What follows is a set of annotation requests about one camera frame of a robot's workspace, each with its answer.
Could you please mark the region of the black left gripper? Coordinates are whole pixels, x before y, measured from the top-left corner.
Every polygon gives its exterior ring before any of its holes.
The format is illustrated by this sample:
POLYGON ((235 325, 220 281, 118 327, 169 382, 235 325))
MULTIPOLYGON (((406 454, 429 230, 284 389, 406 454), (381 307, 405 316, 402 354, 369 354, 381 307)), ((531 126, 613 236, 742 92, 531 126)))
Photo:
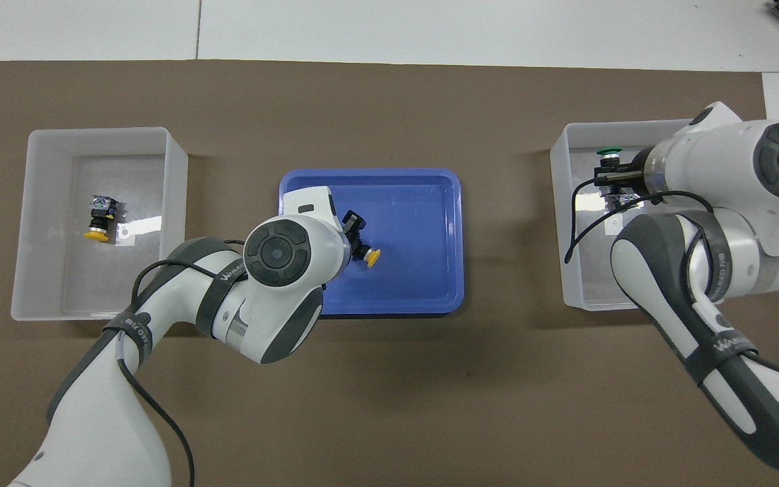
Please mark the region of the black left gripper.
POLYGON ((352 246, 362 246, 364 241, 361 238, 361 231, 366 222, 359 213, 346 212, 341 220, 343 234, 350 235, 350 244, 352 246))

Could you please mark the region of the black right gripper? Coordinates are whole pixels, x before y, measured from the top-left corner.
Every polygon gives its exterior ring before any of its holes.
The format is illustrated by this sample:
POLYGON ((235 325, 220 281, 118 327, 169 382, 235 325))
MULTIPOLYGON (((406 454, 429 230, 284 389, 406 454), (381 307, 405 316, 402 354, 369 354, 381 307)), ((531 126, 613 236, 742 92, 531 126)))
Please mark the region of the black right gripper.
POLYGON ((637 152, 630 162, 622 161, 621 152, 597 152, 596 185, 646 188, 645 163, 649 152, 637 152))

